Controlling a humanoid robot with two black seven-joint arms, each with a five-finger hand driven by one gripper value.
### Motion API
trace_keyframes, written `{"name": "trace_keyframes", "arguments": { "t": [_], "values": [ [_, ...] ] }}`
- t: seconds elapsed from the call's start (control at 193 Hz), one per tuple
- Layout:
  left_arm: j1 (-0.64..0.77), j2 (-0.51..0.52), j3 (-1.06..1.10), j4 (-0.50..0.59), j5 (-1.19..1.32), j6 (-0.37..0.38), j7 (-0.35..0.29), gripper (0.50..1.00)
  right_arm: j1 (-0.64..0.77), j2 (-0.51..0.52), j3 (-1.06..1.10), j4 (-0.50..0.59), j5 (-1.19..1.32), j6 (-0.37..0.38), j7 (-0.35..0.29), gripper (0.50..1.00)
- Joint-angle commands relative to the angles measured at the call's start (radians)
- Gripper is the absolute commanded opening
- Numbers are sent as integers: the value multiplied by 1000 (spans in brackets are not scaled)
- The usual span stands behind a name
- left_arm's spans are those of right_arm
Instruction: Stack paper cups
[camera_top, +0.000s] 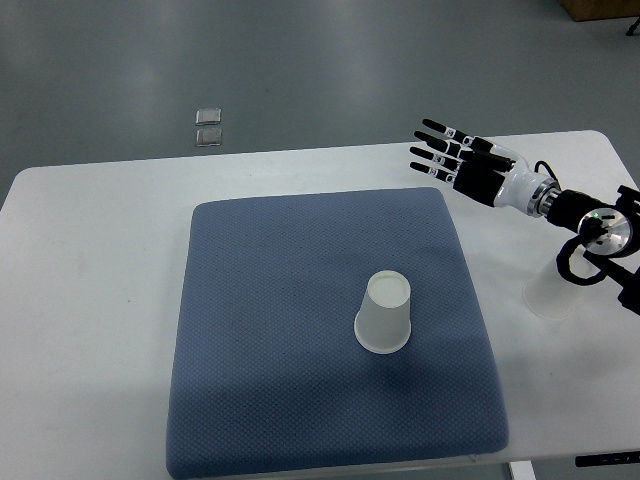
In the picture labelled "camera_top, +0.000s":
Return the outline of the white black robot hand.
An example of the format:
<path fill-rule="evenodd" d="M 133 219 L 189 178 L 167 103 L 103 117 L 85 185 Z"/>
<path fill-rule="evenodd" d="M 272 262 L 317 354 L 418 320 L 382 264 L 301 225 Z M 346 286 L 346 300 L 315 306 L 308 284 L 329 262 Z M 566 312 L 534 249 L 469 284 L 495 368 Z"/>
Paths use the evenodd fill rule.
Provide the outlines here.
<path fill-rule="evenodd" d="M 456 172 L 450 172 L 411 162 L 411 169 L 441 182 L 453 182 L 455 191 L 490 207 L 537 207 L 547 192 L 547 175 L 531 170 L 527 161 L 516 152 L 432 119 L 423 119 L 422 125 L 451 140 L 416 130 L 416 139 L 441 153 L 416 146 L 409 151 L 442 167 L 460 166 Z M 457 153 L 461 164 L 459 160 L 442 153 Z"/>

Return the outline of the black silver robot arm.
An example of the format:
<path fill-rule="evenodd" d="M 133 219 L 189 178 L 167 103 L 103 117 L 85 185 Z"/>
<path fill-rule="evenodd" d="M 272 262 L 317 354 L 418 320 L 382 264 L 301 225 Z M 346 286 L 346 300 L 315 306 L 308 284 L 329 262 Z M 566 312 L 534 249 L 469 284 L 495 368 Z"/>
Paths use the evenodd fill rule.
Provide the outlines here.
<path fill-rule="evenodd" d="M 415 131 L 412 169 L 448 184 L 454 191 L 492 208 L 512 207 L 543 218 L 573 236 L 523 296 L 531 311 L 556 317 L 569 306 L 569 286 L 590 287 L 606 279 L 617 283 L 622 307 L 639 311 L 639 273 L 617 264 L 639 250 L 639 193 L 621 186 L 614 204 L 564 189 L 544 161 L 529 165 L 516 152 L 468 135 L 432 119 Z"/>

